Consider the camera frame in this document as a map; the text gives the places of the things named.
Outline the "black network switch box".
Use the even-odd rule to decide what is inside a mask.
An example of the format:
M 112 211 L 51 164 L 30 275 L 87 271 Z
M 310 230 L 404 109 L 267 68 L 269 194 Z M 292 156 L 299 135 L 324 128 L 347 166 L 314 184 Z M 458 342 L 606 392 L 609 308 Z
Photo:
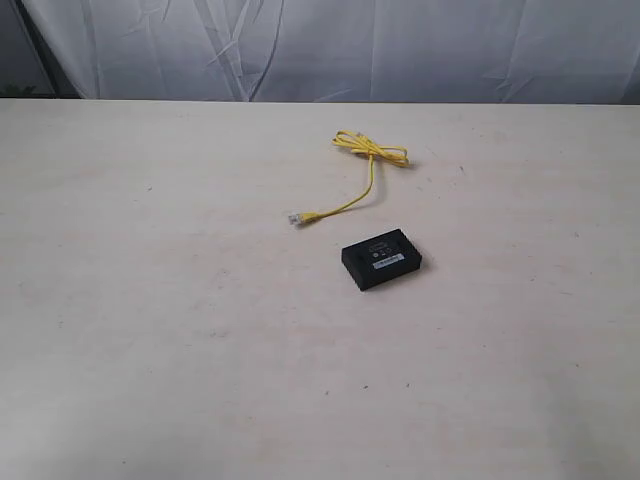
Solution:
M 344 247 L 341 262 L 360 291 L 432 268 L 432 262 L 401 229 Z

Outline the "white backdrop curtain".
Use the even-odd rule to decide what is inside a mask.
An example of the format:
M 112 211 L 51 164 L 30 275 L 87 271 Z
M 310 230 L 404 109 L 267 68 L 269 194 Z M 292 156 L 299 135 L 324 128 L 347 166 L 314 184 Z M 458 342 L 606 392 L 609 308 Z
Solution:
M 29 1 L 91 99 L 635 104 L 635 1 Z

